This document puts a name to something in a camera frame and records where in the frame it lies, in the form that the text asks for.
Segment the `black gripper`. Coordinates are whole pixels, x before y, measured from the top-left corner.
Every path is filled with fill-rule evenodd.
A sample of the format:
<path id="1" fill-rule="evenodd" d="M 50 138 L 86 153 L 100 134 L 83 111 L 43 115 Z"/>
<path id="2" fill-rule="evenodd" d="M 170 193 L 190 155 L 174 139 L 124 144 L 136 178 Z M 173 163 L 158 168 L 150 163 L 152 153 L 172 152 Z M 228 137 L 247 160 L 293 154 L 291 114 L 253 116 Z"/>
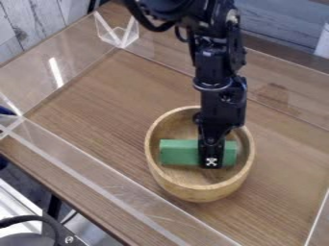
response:
<path id="1" fill-rule="evenodd" d="M 201 110 L 194 116 L 198 126 L 198 154 L 207 169 L 220 169 L 224 164 L 225 136 L 245 125 L 248 108 L 248 79 L 233 76 L 224 85 L 207 85 L 194 80 L 201 93 Z"/>

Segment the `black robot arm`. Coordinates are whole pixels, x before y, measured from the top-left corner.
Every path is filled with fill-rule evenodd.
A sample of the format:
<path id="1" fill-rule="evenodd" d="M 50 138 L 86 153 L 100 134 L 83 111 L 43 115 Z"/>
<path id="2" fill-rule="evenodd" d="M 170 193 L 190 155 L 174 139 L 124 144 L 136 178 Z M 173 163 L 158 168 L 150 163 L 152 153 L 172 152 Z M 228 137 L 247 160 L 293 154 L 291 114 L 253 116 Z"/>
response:
<path id="1" fill-rule="evenodd" d="M 241 13 L 235 0 L 124 0 L 132 15 L 156 33 L 170 29 L 189 45 L 196 67 L 194 88 L 201 93 L 198 128 L 201 166 L 225 166 L 225 138 L 245 126 L 248 79 L 240 75 L 248 51 Z"/>

